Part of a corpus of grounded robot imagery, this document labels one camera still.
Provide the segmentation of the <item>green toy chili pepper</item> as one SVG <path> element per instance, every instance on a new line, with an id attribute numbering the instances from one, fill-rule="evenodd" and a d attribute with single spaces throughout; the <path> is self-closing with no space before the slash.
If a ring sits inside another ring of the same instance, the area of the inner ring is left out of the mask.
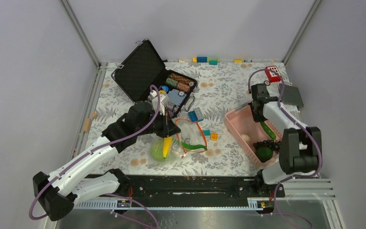
<path id="1" fill-rule="evenodd" d="M 194 151 L 194 150 L 197 150 L 197 149 L 201 149 L 202 151 L 208 150 L 208 148 L 204 145 L 190 145 L 190 144 L 187 144 L 185 142 L 182 142 L 182 147 L 184 149 L 188 149 L 189 151 Z"/>

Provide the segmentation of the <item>dark toy grape bunch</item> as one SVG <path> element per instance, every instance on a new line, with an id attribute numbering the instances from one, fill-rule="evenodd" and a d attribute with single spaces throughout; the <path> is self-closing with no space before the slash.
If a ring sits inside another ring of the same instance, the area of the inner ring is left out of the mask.
<path id="1" fill-rule="evenodd" d="M 270 139 L 270 140 L 264 140 L 264 141 L 259 141 L 259 142 L 253 143 L 253 146 L 256 150 L 258 150 L 262 147 L 267 147 L 267 148 L 271 149 L 272 151 L 279 151 L 281 142 L 282 141 L 275 141 L 275 140 Z"/>

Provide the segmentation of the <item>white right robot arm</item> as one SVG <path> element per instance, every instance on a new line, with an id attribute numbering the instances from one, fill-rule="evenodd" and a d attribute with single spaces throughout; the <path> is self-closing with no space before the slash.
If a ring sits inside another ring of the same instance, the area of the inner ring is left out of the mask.
<path id="1" fill-rule="evenodd" d="M 249 103 L 255 122 L 273 123 L 282 140 L 278 162 L 263 169 L 262 179 L 254 184 L 256 194 L 265 197 L 273 191 L 273 184 L 296 177 L 315 177 L 322 167 L 322 138 L 317 127 L 308 127 L 290 114 L 277 96 L 270 96 L 263 83 L 250 87 Z"/>

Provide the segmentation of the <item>yellow toy banana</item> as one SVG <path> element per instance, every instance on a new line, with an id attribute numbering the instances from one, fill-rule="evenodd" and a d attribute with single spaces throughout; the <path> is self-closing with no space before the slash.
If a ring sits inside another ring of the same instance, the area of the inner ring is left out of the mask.
<path id="1" fill-rule="evenodd" d="M 172 137 L 166 137 L 163 139 L 163 150 L 162 150 L 162 156 L 164 159 L 166 159 L 169 155 L 169 152 L 171 150 L 172 147 L 172 143 L 173 143 L 173 138 Z"/>

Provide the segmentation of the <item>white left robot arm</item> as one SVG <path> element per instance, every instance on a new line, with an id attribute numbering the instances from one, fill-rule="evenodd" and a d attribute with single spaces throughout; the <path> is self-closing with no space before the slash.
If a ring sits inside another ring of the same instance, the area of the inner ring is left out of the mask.
<path id="1" fill-rule="evenodd" d="M 33 176 L 35 199 L 29 210 L 30 219 L 48 217 L 58 221 L 85 200 L 108 193 L 125 195 L 129 184 L 119 169 L 89 180 L 85 177 L 102 162 L 135 144 L 141 135 L 167 138 L 180 132 L 172 119 L 162 115 L 156 106 L 143 101 L 135 103 L 74 159 L 48 174 L 40 171 Z"/>

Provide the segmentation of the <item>clear zip bag orange zipper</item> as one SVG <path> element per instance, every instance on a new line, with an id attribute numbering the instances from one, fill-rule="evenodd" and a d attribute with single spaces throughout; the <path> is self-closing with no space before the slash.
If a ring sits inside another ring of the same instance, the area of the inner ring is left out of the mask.
<path id="1" fill-rule="evenodd" d="M 181 133 L 172 136 L 173 143 L 172 143 L 171 155 L 167 160 L 170 160 L 172 156 L 180 156 L 181 158 L 184 158 L 188 153 L 205 152 L 202 151 L 201 149 L 189 151 L 188 149 L 184 149 L 182 147 L 182 142 L 185 142 L 190 145 L 204 145 L 208 148 L 206 136 L 203 134 L 203 130 L 201 129 L 199 122 L 191 122 L 189 119 L 178 118 L 174 123 L 181 129 Z M 158 139 L 164 139 L 164 138 L 156 136 L 153 142 L 155 142 Z"/>

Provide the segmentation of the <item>dark green toy avocado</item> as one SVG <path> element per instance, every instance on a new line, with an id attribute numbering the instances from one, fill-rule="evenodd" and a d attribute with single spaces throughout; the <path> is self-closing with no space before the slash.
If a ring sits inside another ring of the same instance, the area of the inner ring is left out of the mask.
<path id="1" fill-rule="evenodd" d="M 255 155 L 260 162 L 265 163 L 273 157 L 274 151 L 266 146 L 260 147 L 255 151 Z"/>

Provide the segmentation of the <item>green toy cabbage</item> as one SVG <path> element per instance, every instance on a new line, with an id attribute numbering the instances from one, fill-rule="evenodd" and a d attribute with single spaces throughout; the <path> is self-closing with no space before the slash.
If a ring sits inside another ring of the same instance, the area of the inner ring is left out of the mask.
<path id="1" fill-rule="evenodd" d="M 163 139 L 158 139 L 152 143 L 152 145 L 150 147 L 150 155 L 152 156 L 152 158 L 155 161 L 163 162 L 163 161 L 166 161 L 170 157 L 172 148 L 166 159 L 164 159 L 162 156 L 162 150 L 163 150 Z"/>

